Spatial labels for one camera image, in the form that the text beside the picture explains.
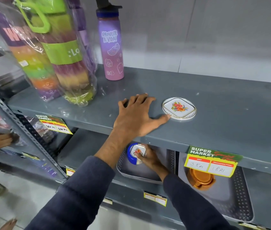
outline tray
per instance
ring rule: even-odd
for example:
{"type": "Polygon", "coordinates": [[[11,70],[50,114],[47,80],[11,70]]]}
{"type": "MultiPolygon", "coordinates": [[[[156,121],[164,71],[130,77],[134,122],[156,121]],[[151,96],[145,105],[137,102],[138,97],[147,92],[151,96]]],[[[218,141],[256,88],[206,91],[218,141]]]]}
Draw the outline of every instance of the tray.
{"type": "MultiPolygon", "coordinates": [[[[117,170],[125,177],[136,179],[139,181],[150,182],[155,184],[162,184],[159,176],[148,168],[145,164],[140,165],[133,165],[128,161],[126,151],[127,148],[123,151],[122,155],[120,156],[118,163],[116,165],[117,170]]],[[[160,159],[161,163],[167,167],[168,170],[175,173],[175,151],[163,149],[155,146],[151,146],[153,150],[156,151],[158,158],[160,159]]]]}
{"type": "MultiPolygon", "coordinates": [[[[179,153],[178,176],[190,185],[186,176],[189,168],[184,167],[186,158],[187,154],[179,153]]],[[[210,189],[193,189],[214,205],[222,215],[237,221],[250,222],[254,214],[242,167],[237,166],[231,178],[218,175],[214,177],[216,182],[210,189]]]]}

